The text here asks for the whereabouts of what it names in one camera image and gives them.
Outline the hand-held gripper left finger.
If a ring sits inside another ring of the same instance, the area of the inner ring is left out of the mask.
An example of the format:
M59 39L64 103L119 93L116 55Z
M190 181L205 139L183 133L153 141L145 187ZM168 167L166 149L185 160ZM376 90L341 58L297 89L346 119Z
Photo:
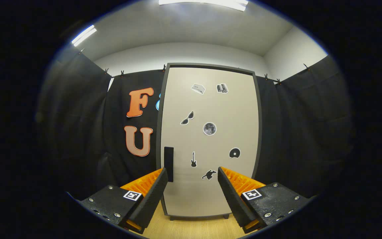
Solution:
M168 183L165 168L121 187L105 186L78 203L118 227L142 234L150 224Z

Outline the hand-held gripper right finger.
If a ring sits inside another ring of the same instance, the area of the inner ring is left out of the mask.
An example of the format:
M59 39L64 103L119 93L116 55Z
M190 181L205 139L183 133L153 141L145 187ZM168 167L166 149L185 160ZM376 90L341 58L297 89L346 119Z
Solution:
M312 202L280 183L264 184L219 167L217 180L244 233L264 230L287 220Z

